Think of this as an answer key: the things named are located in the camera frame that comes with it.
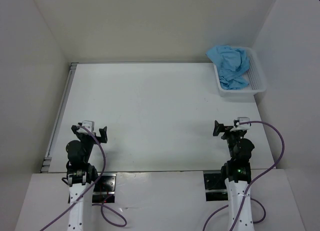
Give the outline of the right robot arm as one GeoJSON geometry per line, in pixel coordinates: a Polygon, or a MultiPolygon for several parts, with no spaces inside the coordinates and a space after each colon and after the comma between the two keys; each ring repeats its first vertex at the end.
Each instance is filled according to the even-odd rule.
{"type": "Polygon", "coordinates": [[[253,231],[255,228],[249,184],[252,181],[250,158],[255,146],[245,138],[250,126],[240,125],[240,121],[249,121],[249,119],[239,118],[234,121],[233,126],[215,121],[213,136],[222,135],[221,139],[227,142],[230,154],[230,160],[221,167],[219,175],[220,184],[227,189],[227,229],[229,231],[253,231]]]}

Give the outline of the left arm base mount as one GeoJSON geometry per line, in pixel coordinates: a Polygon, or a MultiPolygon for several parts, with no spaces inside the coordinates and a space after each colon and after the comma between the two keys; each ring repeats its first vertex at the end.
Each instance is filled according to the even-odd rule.
{"type": "Polygon", "coordinates": [[[106,173],[100,178],[93,189],[93,204],[109,204],[115,202],[116,179],[116,173],[106,173]]]}

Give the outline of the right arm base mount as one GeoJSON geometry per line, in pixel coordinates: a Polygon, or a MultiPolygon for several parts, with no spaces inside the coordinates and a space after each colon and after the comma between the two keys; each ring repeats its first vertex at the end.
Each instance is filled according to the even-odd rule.
{"type": "Polygon", "coordinates": [[[207,202],[228,200],[226,184],[220,172],[204,172],[203,179],[207,202]]]}

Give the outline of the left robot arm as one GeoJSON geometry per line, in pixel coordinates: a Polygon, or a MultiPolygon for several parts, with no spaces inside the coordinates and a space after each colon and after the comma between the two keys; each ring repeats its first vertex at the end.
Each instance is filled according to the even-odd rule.
{"type": "Polygon", "coordinates": [[[92,231],[92,196],[100,185],[102,174],[89,163],[94,145],[102,153],[103,166],[106,167],[106,155],[101,144],[108,142],[107,127],[99,129],[100,135],[94,132],[93,121],[83,121],[71,127],[77,140],[66,145],[68,158],[67,184],[69,186],[69,231],[92,231]]]}

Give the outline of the light blue shorts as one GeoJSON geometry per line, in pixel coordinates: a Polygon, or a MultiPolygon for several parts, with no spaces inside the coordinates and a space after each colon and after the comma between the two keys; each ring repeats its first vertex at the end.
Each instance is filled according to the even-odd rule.
{"type": "Polygon", "coordinates": [[[241,90],[249,85],[249,82],[243,78],[245,72],[250,68],[250,58],[245,49],[217,45],[205,54],[217,68],[222,89],[241,90]]]}

